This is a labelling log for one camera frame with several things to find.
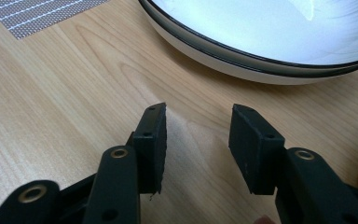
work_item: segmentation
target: bowl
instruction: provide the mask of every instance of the bowl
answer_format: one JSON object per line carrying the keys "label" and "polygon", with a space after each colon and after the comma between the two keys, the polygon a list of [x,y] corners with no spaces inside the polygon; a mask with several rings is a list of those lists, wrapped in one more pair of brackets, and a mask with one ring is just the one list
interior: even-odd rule
{"label": "bowl", "polygon": [[358,2],[323,2],[305,12],[308,7],[288,0],[140,0],[153,27],[184,54],[273,84],[312,83],[358,69]]}

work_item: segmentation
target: white stripe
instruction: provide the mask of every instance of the white stripe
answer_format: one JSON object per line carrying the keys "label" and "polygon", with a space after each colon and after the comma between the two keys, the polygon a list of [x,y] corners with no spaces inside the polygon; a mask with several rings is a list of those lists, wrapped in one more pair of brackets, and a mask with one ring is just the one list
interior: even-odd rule
{"label": "white stripe", "polygon": [[17,28],[17,27],[19,27],[19,26],[23,26],[23,25],[25,25],[25,24],[27,24],[27,23],[29,23],[29,22],[31,22],[31,21],[36,21],[37,19],[40,19],[40,18],[42,18],[42,17],[45,17],[45,16],[47,16],[47,15],[49,15],[49,14],[51,14],[51,13],[60,11],[61,9],[64,9],[64,8],[66,8],[66,7],[70,7],[70,6],[72,6],[72,5],[74,5],[74,4],[77,4],[77,3],[79,3],[79,2],[83,2],[83,0],[79,0],[79,1],[73,2],[73,3],[68,4],[68,5],[66,5],[66,6],[63,6],[63,7],[59,7],[59,8],[54,9],[54,10],[48,12],[48,13],[45,13],[45,14],[43,14],[43,15],[34,17],[34,18],[32,18],[32,19],[30,19],[30,20],[28,20],[28,21],[24,21],[24,22],[22,22],[22,23],[19,23],[19,24],[17,24],[17,25],[14,25],[14,26],[8,28],[8,30],[13,30],[13,29],[15,29],[15,28]]}
{"label": "white stripe", "polygon": [[8,6],[14,5],[14,4],[19,3],[19,2],[22,2],[22,1],[24,1],[24,0],[17,0],[17,1],[15,1],[15,2],[12,2],[12,3],[6,4],[6,5],[0,6],[0,9],[3,8],[3,7],[8,7]]}
{"label": "white stripe", "polygon": [[49,1],[47,1],[47,2],[44,2],[44,3],[41,3],[41,4],[35,5],[35,6],[33,6],[33,7],[28,7],[28,8],[26,8],[26,9],[24,9],[24,10],[21,10],[21,11],[15,12],[15,13],[12,13],[12,14],[10,14],[10,15],[8,15],[8,16],[5,16],[5,17],[3,17],[3,18],[0,18],[0,21],[3,21],[3,20],[5,20],[5,19],[10,18],[10,17],[15,16],[15,15],[18,15],[18,14],[20,14],[20,13],[22,13],[22,12],[29,11],[29,10],[34,9],[34,8],[36,8],[36,7],[41,7],[41,6],[45,5],[45,4],[50,3],[50,2],[53,2],[53,1],[55,1],[55,0],[49,0]]}

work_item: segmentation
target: wood grain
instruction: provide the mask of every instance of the wood grain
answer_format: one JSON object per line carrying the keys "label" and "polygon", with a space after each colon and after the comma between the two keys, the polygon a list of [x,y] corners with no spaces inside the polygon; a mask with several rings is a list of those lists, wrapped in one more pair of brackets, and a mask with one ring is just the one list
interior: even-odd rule
{"label": "wood grain", "polygon": [[168,105],[163,190],[142,196],[143,223],[278,221],[251,195],[227,148],[231,107],[248,105],[320,153],[358,187],[358,71],[307,86],[229,77],[167,44],[137,1],[109,1],[17,40],[0,23],[0,203],[18,186],[65,188],[126,142],[144,109]]}

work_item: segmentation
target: striped placemat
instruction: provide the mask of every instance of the striped placemat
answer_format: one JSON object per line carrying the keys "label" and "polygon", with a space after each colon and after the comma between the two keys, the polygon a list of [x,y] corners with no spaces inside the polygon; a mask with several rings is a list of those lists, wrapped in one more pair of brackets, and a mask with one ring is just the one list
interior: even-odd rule
{"label": "striped placemat", "polygon": [[18,39],[109,0],[0,0],[0,22]]}

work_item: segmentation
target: bowl rim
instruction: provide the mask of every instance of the bowl rim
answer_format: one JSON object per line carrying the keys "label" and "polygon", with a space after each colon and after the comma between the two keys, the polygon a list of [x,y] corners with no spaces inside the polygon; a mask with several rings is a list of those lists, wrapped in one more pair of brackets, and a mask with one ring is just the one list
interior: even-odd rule
{"label": "bowl rim", "polygon": [[144,11],[148,14],[148,16],[158,24],[159,27],[161,27],[163,30],[165,30],[166,32],[168,32],[170,35],[174,36],[176,39],[178,39],[179,41],[183,42],[184,44],[188,45],[190,48],[195,49],[207,56],[213,57],[216,60],[222,61],[223,63],[229,63],[231,65],[234,66],[238,66],[241,67],[243,69],[247,69],[247,70],[251,70],[254,72],[258,72],[258,73],[262,73],[262,74],[267,74],[267,75],[271,75],[271,76],[277,76],[277,77],[292,77],[292,78],[324,78],[324,77],[339,77],[342,76],[344,74],[348,74],[350,72],[354,72],[356,70],[358,70],[358,64],[355,64],[353,66],[349,66],[349,67],[343,67],[339,70],[333,70],[331,72],[328,73],[322,73],[322,74],[314,74],[314,75],[291,75],[291,74],[287,74],[287,73],[280,73],[280,72],[273,72],[273,71],[268,71],[268,70],[263,70],[261,68],[255,68],[246,64],[242,64],[242,63],[235,63],[232,62],[231,60],[222,58],[216,54],[212,54],[211,52],[207,52],[197,46],[195,46],[194,44],[189,43],[188,41],[184,40],[181,36],[178,36],[177,34],[173,33],[171,30],[167,29],[164,25],[161,24],[161,22],[159,20],[156,20],[155,16],[152,15],[151,12],[148,11],[147,7],[145,6],[144,1],[149,1],[149,0],[139,0],[141,6],[143,7]]}
{"label": "bowl rim", "polygon": [[167,12],[165,12],[158,5],[156,5],[156,3],[153,0],[139,0],[139,1],[141,3],[142,3],[142,1],[147,1],[162,16],[164,16],[169,21],[175,23],[177,26],[181,27],[182,29],[188,31],[192,35],[195,35],[195,36],[197,36],[199,38],[202,38],[203,40],[205,40],[205,41],[207,41],[207,42],[209,42],[209,43],[211,43],[213,45],[216,45],[219,48],[226,49],[226,50],[229,50],[229,51],[233,51],[233,52],[238,53],[238,54],[240,54],[242,56],[250,57],[250,58],[260,60],[260,61],[264,61],[264,62],[268,62],[268,63],[276,63],[276,64],[279,64],[279,65],[285,65],[285,66],[297,67],[297,68],[310,68],[310,69],[339,69],[339,68],[342,68],[342,69],[344,69],[344,68],[348,68],[348,67],[358,65],[358,60],[354,61],[354,62],[350,62],[350,63],[336,63],[336,64],[290,63],[290,62],[286,62],[286,61],[281,61],[281,60],[276,60],[276,59],[263,57],[263,56],[256,55],[256,54],[244,51],[244,50],[235,49],[235,48],[232,48],[231,46],[225,45],[225,44],[223,44],[223,43],[221,43],[219,41],[211,39],[210,37],[208,37],[206,35],[202,35],[199,32],[197,32],[197,31],[191,29],[190,27],[184,25],[183,23],[179,22],[177,19],[175,19],[174,17],[169,15]]}

